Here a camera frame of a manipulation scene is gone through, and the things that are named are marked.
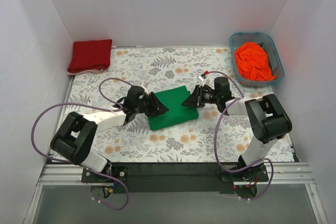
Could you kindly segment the green t-shirt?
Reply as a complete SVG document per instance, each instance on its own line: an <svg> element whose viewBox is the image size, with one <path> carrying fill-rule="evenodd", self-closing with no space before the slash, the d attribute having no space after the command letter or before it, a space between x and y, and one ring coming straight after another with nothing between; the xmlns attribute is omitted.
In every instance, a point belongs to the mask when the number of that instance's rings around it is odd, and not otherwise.
<svg viewBox="0 0 336 224"><path fill-rule="evenodd" d="M186 86L157 92L155 95L168 108L168 111L154 118L149 118L149 126L152 131L198 119L199 114L196 108L182 106L182 102L190 96Z"/></svg>

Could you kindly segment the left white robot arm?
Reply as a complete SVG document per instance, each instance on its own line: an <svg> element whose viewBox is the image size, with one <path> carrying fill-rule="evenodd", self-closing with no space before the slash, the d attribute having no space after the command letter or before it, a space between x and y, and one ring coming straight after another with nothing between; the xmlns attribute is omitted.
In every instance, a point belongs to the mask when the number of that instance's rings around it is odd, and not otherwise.
<svg viewBox="0 0 336 224"><path fill-rule="evenodd" d="M154 118L168 111L153 92L142 86L131 86L127 95L107 111L85 115L69 113L50 147L71 163L93 170L98 181L106 182L111 178L112 170L107 166L108 160L91 149L95 135L112 127L124 126L137 114Z"/></svg>

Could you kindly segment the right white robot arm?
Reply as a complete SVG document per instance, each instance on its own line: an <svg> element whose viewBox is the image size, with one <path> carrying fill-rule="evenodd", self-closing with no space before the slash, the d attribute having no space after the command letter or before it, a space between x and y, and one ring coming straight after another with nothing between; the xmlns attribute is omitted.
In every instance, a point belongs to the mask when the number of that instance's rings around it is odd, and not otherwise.
<svg viewBox="0 0 336 224"><path fill-rule="evenodd" d="M229 77L214 79L214 88L207 84L196 85L182 106L202 108L215 104L221 113L214 132L214 155L221 171L251 180L261 171L270 149L292 130L292 122L275 94L256 99L235 98L230 89ZM247 149L239 156L236 167L226 168L219 160L217 137L224 116L244 115L249 119L253 138Z"/></svg>

